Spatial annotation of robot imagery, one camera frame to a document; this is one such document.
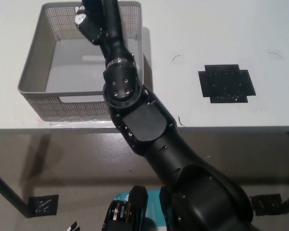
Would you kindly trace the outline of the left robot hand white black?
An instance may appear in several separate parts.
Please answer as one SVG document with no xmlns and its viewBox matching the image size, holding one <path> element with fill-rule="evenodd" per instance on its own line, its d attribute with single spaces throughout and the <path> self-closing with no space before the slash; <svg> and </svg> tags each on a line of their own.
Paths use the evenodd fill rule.
<svg viewBox="0 0 289 231">
<path fill-rule="evenodd" d="M 66 231 L 80 231 L 80 226 L 75 221 Z"/>
</svg>

